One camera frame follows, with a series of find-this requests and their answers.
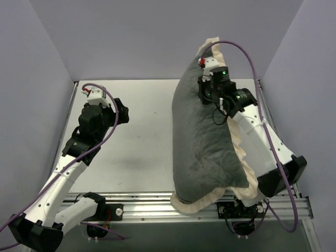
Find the grey and cream pillowcase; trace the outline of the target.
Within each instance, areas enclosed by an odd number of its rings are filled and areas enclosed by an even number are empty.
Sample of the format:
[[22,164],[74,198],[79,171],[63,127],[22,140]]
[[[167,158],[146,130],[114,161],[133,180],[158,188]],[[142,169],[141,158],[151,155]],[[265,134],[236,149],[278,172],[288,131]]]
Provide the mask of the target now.
[[172,206],[194,214],[215,203],[226,191],[241,200],[257,196],[254,170],[240,147],[240,127],[232,119],[218,125],[221,114],[198,97],[198,77],[203,70],[198,59],[205,47],[218,41],[208,38],[200,46],[180,79],[172,101],[173,180]]

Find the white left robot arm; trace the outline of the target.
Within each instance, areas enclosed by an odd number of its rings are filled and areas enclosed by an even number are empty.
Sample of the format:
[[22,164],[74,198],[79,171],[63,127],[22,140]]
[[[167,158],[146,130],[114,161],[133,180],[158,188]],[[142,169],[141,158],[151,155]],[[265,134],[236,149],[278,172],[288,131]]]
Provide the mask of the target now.
[[118,98],[112,103],[99,98],[85,103],[78,122],[44,187],[8,221],[15,240],[34,251],[56,251],[73,227],[87,218],[100,220],[107,213],[105,198],[92,192],[67,210],[59,208],[116,127],[129,122],[129,109]]

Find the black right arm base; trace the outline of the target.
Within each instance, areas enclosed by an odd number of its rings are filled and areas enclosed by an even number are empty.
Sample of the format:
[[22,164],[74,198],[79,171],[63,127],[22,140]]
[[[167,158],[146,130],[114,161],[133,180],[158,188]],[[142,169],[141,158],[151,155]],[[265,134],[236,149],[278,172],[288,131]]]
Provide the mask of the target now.
[[247,239],[261,225],[266,215],[261,202],[247,207],[236,197],[232,201],[217,202],[216,207],[218,218],[224,219],[229,231],[238,238]]

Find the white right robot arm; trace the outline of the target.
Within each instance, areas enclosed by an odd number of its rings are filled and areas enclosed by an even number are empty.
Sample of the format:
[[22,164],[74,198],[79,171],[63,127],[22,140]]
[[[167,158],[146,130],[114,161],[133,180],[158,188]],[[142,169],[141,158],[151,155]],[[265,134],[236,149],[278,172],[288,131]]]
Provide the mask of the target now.
[[247,88],[238,89],[230,80],[228,67],[204,67],[198,79],[198,95],[203,104],[211,102],[228,118],[239,125],[253,143],[264,162],[255,169],[258,181],[257,196],[240,198],[233,203],[236,215],[244,217],[252,205],[271,198],[295,184],[307,166],[303,156],[296,156],[279,139],[262,116],[261,107]]

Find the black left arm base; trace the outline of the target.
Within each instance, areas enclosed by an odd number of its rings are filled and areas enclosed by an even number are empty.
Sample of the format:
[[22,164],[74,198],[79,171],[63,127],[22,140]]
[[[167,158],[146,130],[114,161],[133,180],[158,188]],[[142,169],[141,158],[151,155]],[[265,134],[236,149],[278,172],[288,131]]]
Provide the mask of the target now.
[[[79,201],[79,196],[81,196],[80,199],[89,198],[91,200],[94,200],[94,202],[98,204],[95,214],[85,219],[84,222],[89,222],[89,221],[103,222],[103,224],[98,224],[98,226],[109,230],[109,231],[106,231],[99,227],[87,225],[86,232],[87,232],[88,237],[103,239],[103,238],[106,238],[108,234],[113,234],[111,233],[111,222],[123,220],[124,205],[121,203],[108,204],[105,197],[97,193],[93,193],[93,192],[88,192],[86,194],[79,194],[76,197],[75,202]],[[118,239],[123,239],[121,235],[117,235],[117,234],[114,234],[114,235]]]

